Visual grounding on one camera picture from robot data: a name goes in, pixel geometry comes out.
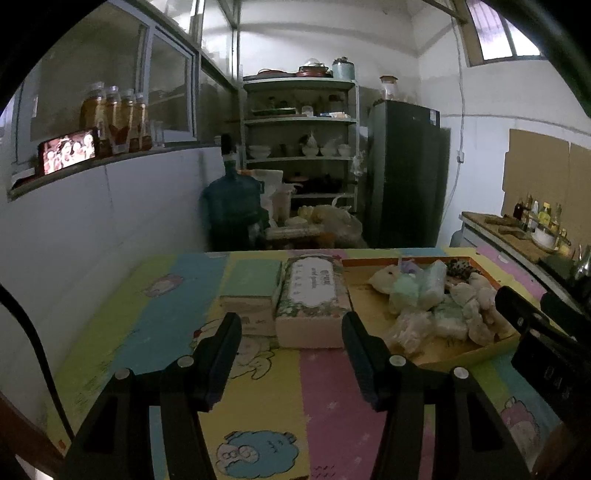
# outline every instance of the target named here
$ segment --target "wire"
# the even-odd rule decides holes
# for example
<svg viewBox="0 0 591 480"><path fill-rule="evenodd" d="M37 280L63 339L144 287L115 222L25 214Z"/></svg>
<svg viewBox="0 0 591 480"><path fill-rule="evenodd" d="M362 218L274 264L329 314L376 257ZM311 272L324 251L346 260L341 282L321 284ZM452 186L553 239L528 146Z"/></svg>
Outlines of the wire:
<svg viewBox="0 0 591 480"><path fill-rule="evenodd" d="M450 196L447 200L447 205L443 209L443 216L441 217L441 221L445 219L447 215L447 211L449 210L450 205L452 204L453 196L456 193L457 189L457 181L460 178L460 168L462 163L464 163L463 153L464 153L464 122L466 119L466 98L464 97L464 75L462 69L462 52L460 49L460 38L456 30L457 22L454 18L452 18L452 30L453 35L456 37L456 47L457 47L457 68L459 70L459 86L460 86L460 97L462 99L462 120L460 123L460 148L457 152L457 172L456 172L456 179L453 183L452 191L450 192Z"/></svg>
<svg viewBox="0 0 591 480"><path fill-rule="evenodd" d="M60 417L61 423L64 426L68 437L70 440L74 440L74 431L70 426L70 422L68 422L66 412L64 411L60 397L57 394L56 384L53 381L53 377L51 376L51 370L49 368L49 363L47 362L47 357L45 355L45 350L43 349L41 339L39 338L39 335L37 334L31 319L28 317L27 312L23 310L16 299L10 295L10 292L5 289L2 284L0 284L0 304L4 305L10 314L16 318L17 322L27 334L27 337L31 342L31 346L33 347L33 351L35 352L35 356L37 357L37 361L39 362L39 367L41 368L41 373L45 379L47 389L49 390L49 394L51 395L51 399L53 400L53 404L57 410L57 414Z"/></svg>

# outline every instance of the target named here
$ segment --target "tray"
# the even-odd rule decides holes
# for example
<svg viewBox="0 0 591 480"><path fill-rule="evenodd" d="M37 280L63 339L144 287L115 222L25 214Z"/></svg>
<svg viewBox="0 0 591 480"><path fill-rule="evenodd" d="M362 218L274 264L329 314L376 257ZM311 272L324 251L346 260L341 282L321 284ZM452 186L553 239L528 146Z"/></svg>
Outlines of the tray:
<svg viewBox="0 0 591 480"><path fill-rule="evenodd" d="M429 265L436 260L449 262L454 258L469 261L470 265L480 270L498 290L499 283L471 257L404 257L404 260L414 260L417 265ZM394 325L395 317L388 311L388 296L378 293L367 282L381 268L397 265L398 258L346 258L342 262L353 310L357 312L370 335L384 337ZM502 355L515 349L518 342L517 331L510 337L486 347L477 345L470 339L461 342L435 337L426 345L423 353L411 356L410 359L416 365L425 368L449 371L453 367L469 367ZM396 348L392 353L403 353L403 350Z"/></svg>

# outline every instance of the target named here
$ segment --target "colorful table mat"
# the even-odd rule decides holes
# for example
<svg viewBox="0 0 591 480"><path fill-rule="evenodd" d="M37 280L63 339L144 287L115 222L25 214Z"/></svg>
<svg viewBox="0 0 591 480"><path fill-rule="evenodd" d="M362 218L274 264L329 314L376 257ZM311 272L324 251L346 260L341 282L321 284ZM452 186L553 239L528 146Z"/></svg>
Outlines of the colorful table mat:
<svg viewBox="0 0 591 480"><path fill-rule="evenodd" d="M405 255L473 256L499 283L535 298L473 249L412 249ZM294 251L184 254L140 265L88 323L56 375L57 389L77 430L111 375L162 369L191 353L223 312L217 292L236 260L286 260ZM329 251L342 258L394 257L396 250ZM471 367L531 466L558 418L510 365L510 355ZM154 473L167 478L158 408L150 409ZM364 480L369 478L385 421L363 401L343 350L278 349L265 338L243 338L222 400L199 416L218 478ZM430 478L434 436L427 409L420 478ZM47 434L68 441L50 401Z"/></svg>

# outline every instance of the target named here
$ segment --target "kettle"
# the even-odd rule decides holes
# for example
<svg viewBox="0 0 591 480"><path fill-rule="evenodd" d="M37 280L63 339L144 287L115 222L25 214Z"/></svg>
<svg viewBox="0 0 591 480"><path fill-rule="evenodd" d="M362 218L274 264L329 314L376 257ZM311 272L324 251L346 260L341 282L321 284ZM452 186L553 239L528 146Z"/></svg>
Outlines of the kettle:
<svg viewBox="0 0 591 480"><path fill-rule="evenodd" d="M591 277L591 245L587 245L584 252L579 245L579 261L573 266L571 277L575 282L583 277Z"/></svg>

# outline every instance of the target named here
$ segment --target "jar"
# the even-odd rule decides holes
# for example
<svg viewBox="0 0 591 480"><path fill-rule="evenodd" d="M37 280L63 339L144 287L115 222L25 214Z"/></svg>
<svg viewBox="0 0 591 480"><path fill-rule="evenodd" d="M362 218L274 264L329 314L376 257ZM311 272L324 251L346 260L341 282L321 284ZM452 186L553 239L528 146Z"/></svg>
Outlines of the jar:
<svg viewBox="0 0 591 480"><path fill-rule="evenodd" d="M393 75L382 75L382 98L384 100L396 100L398 97L398 79Z"/></svg>

